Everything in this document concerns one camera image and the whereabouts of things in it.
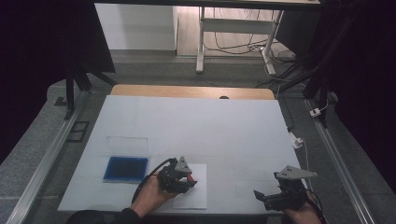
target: white tabletop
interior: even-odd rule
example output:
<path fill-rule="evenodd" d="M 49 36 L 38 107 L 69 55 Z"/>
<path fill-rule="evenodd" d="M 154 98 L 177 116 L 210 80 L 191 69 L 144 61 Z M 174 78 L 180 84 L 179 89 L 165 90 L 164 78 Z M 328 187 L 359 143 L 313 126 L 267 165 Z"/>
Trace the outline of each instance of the white tabletop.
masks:
<path fill-rule="evenodd" d="M 148 171 L 180 156 L 205 164 L 206 209 L 169 201 L 158 214 L 274 213 L 253 190 L 279 193 L 273 172 L 300 167 L 278 101 L 107 96 L 60 211 L 130 205 L 136 185 L 103 181 L 111 156 L 149 157 Z"/>

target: gray floor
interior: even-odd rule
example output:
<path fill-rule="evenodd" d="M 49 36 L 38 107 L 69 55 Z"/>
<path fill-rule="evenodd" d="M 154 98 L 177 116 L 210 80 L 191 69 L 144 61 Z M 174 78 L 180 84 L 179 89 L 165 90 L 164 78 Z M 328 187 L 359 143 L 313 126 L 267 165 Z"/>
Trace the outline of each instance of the gray floor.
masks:
<path fill-rule="evenodd" d="M 136 56 L 113 54 L 117 74 L 110 75 L 120 83 L 180 86 L 220 86 L 254 88 L 259 82 L 269 79 L 263 72 L 262 60 L 208 59 L 205 72 L 195 74 L 194 59 L 179 59 L 166 56 Z M 287 64 L 279 64 L 280 73 Z M 78 121 L 88 121 L 87 134 L 80 143 L 66 142 L 45 184 L 24 223 L 65 223 L 69 214 L 57 212 L 67 184 L 78 164 L 85 144 L 110 87 L 95 77 L 87 104 Z M 288 127 L 306 143 L 309 169 L 319 174 L 312 179 L 314 191 L 322 200 L 324 213 L 330 223 L 361 223 L 349 200 L 344 186 L 320 139 L 313 119 L 309 116 L 302 97 L 303 86 L 296 86 L 277 96 Z M 32 123 L 21 141 L 0 166 L 0 223 L 6 223 L 19 197 L 35 171 L 51 140 L 60 130 L 64 119 L 64 106 L 55 106 L 59 97 L 65 96 L 64 81 L 52 85 L 48 90 L 48 101 Z M 361 193 L 369 204 L 376 223 L 394 223 L 396 220 L 396 196 L 382 176 L 367 158 L 359 144 L 338 120 L 333 112 L 334 101 L 328 107 L 329 130 L 344 157 Z M 78 136 L 70 134 L 69 139 Z M 306 168 L 304 147 L 296 150 L 302 168 Z M 214 218 L 174 219 L 173 223 L 260 223 L 251 217 L 229 222 Z M 279 217 L 270 217 L 268 223 L 280 223 Z"/>

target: table leg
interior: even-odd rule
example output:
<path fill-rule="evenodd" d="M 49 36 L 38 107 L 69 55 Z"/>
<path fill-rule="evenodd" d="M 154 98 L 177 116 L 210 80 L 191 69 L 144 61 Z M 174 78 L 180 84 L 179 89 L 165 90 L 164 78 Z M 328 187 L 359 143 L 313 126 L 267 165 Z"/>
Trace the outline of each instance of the table leg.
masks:
<path fill-rule="evenodd" d="M 66 101 L 67 101 L 67 109 L 66 109 L 66 116 L 64 119 L 70 119 L 74 107 L 74 76 L 73 76 L 73 68 L 69 66 L 66 71 Z"/>
<path fill-rule="evenodd" d="M 272 45 L 272 43 L 274 41 L 274 37 L 275 37 L 276 30 L 277 30 L 277 26 L 279 25 L 280 18 L 282 17 L 282 13 L 283 13 L 283 10 L 279 11 L 279 13 L 277 14 L 276 19 L 274 20 L 274 23 L 273 23 L 273 27 L 272 27 L 271 33 L 268 35 L 267 44 L 265 45 L 265 48 L 261 48 L 262 57 L 264 58 L 265 66 L 267 67 L 268 74 L 270 76 L 276 74 L 274 66 L 273 66 L 273 64 L 271 62 L 270 50 L 271 50 L 271 45 Z"/>
<path fill-rule="evenodd" d="M 197 74 L 202 74 L 204 72 L 204 23 L 205 23 L 205 8 L 201 7 L 201 15 L 199 22 L 197 67 L 196 67 Z"/>

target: hand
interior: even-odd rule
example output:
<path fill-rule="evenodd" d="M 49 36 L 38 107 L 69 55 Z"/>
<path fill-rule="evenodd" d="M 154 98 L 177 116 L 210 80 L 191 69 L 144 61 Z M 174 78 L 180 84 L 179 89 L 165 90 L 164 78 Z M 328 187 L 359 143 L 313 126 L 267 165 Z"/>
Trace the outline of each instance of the hand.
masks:
<path fill-rule="evenodd" d="M 153 175 L 140 190 L 136 200 L 129 208 L 140 217 L 144 217 L 147 213 L 159 208 L 163 203 L 176 196 L 176 193 L 164 193 L 160 188 L 157 176 Z"/>
<path fill-rule="evenodd" d="M 308 198 L 314 202 L 312 195 L 310 193 L 307 194 Z M 321 224 L 315 209 L 308 203 L 303 204 L 297 211 L 285 209 L 282 212 L 287 215 L 294 224 Z"/>

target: white wall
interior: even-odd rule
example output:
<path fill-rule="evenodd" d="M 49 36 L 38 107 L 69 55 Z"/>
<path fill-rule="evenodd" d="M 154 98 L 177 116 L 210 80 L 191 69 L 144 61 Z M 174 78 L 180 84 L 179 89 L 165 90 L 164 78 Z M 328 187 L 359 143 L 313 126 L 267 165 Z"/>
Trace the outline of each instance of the white wall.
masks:
<path fill-rule="evenodd" d="M 95 6 L 110 49 L 176 49 L 176 7 Z"/>

